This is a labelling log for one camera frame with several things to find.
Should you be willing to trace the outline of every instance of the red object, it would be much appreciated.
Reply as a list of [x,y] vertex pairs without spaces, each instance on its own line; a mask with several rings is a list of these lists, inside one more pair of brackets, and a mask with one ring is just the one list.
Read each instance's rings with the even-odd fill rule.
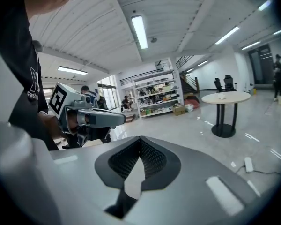
[[185,105],[188,105],[188,104],[192,104],[194,109],[199,107],[199,103],[194,99],[186,99]]

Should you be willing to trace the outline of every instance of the round table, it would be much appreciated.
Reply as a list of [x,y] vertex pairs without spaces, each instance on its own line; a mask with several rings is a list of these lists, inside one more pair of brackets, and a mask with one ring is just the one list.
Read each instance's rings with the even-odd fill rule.
[[[225,99],[219,99],[219,95],[224,94]],[[235,134],[235,123],[237,117],[237,104],[249,100],[251,95],[246,92],[220,92],[202,97],[205,103],[216,104],[216,125],[211,129],[212,133],[218,137],[232,137]],[[224,123],[225,105],[234,104],[232,125]]]

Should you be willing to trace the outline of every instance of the dark doorway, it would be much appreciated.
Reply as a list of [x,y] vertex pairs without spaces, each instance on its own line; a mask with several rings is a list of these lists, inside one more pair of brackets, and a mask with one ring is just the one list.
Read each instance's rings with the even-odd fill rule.
[[273,55],[268,44],[255,48],[248,52],[255,84],[273,83]]

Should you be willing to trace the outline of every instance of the black table base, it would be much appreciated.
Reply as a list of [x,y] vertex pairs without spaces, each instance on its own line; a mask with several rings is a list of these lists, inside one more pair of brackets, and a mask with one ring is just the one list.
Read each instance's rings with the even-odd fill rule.
[[237,117],[237,103],[234,104],[234,112],[233,112],[233,121],[232,125],[224,123],[225,117],[225,104],[216,105],[216,125],[214,125],[211,129],[212,133],[218,137],[228,138],[232,137],[235,134],[235,123]]

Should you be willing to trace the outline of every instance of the office chair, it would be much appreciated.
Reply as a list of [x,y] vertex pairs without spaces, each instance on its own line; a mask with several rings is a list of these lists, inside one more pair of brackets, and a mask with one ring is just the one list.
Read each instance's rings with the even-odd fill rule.
[[231,77],[230,74],[225,75],[224,82],[225,82],[226,92],[236,91],[236,89],[234,89],[233,87],[233,78]]
[[216,78],[214,81],[215,87],[217,89],[217,92],[223,92],[222,86],[221,86],[221,82],[219,78]]

